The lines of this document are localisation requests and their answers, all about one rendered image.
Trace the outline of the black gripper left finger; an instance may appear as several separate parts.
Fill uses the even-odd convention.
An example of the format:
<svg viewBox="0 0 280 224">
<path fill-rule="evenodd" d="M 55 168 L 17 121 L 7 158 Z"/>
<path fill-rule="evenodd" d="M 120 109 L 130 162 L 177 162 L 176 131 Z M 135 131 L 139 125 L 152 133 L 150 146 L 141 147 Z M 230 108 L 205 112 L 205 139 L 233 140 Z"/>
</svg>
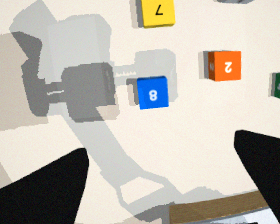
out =
<svg viewBox="0 0 280 224">
<path fill-rule="evenodd" d="M 77 148 L 0 188 L 0 224 L 73 224 L 87 184 L 87 148 Z"/>
</svg>

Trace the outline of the blue block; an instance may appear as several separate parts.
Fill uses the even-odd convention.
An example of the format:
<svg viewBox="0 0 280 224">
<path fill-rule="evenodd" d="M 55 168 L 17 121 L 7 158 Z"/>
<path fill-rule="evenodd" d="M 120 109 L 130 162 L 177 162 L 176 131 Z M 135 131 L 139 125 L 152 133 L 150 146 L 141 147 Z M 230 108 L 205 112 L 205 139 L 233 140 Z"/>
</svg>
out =
<svg viewBox="0 0 280 224">
<path fill-rule="evenodd" d="M 140 109 L 169 107 L 168 77 L 137 77 Z"/>
</svg>

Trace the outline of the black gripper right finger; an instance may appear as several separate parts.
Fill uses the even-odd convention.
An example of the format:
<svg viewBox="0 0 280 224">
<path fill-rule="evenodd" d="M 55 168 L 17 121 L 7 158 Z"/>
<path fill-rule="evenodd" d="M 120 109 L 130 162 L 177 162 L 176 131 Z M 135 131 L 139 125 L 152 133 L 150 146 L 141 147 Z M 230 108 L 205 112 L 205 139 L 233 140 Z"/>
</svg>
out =
<svg viewBox="0 0 280 224">
<path fill-rule="evenodd" d="M 233 147 L 280 224 L 280 137 L 240 129 Z"/>
</svg>

